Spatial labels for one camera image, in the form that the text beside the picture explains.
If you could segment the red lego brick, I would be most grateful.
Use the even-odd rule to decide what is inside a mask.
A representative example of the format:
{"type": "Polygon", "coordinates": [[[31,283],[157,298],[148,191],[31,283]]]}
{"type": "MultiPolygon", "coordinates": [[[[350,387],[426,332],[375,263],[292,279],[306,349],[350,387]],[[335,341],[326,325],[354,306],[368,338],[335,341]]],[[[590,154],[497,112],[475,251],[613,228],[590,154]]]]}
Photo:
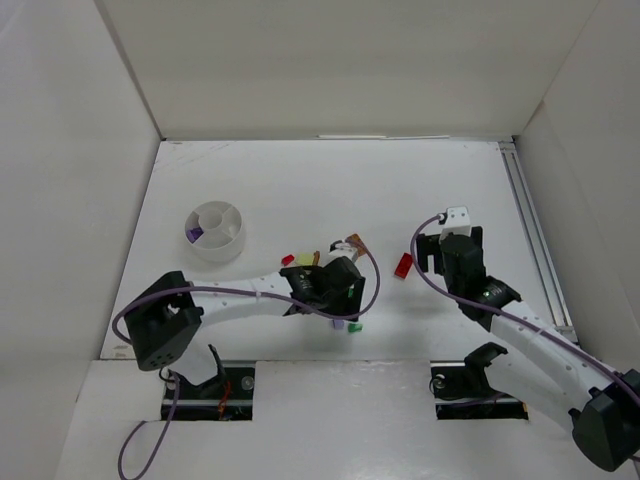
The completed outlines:
{"type": "Polygon", "coordinates": [[[399,279],[405,280],[413,266],[414,262],[412,255],[408,252],[405,252],[394,270],[394,276],[399,279]]]}

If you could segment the purple arched lego piece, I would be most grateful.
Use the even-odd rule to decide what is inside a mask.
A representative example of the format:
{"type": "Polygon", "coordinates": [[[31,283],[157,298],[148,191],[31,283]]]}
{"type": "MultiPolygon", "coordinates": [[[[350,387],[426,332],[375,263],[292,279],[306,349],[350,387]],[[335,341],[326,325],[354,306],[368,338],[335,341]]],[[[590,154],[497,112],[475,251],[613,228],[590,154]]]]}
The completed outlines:
{"type": "Polygon", "coordinates": [[[186,237],[191,243],[197,241],[203,234],[204,231],[200,227],[191,228],[186,231],[186,237]]]}

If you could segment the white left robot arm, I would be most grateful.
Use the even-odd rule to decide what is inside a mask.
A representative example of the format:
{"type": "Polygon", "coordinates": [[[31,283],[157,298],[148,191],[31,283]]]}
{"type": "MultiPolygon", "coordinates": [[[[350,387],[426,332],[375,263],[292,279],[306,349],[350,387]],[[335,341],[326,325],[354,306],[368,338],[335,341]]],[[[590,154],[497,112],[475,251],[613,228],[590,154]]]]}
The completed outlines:
{"type": "Polygon", "coordinates": [[[274,273],[227,283],[193,284],[181,271],[162,275],[114,320],[126,325],[141,371],[168,368],[194,387],[220,375],[212,345],[196,336],[208,327],[254,317],[315,314],[356,322],[366,279],[354,262],[339,256],[324,266],[285,267],[274,273]]]}

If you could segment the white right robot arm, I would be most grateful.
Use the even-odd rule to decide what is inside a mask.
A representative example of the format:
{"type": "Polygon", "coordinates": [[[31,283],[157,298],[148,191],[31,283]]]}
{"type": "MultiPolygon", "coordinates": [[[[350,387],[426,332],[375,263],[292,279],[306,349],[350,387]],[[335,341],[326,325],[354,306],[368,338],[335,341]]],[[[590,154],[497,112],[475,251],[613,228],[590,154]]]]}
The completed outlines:
{"type": "Polygon", "coordinates": [[[439,235],[416,231],[410,252],[421,276],[494,336],[451,374],[433,370],[436,398],[472,407],[506,394],[565,428],[595,466],[613,472],[639,453],[639,373],[614,370],[546,324],[503,281],[487,274],[479,226],[439,235]]]}

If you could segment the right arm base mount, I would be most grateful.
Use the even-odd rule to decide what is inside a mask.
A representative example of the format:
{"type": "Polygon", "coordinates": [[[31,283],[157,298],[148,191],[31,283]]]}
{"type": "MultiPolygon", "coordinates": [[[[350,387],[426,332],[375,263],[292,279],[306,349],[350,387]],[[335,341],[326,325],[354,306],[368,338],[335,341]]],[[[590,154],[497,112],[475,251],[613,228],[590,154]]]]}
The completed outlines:
{"type": "Polygon", "coordinates": [[[434,396],[436,418],[441,421],[528,421],[525,404],[495,390],[486,376],[492,362],[506,354],[506,348],[489,342],[463,360],[431,361],[429,390],[434,396]]]}

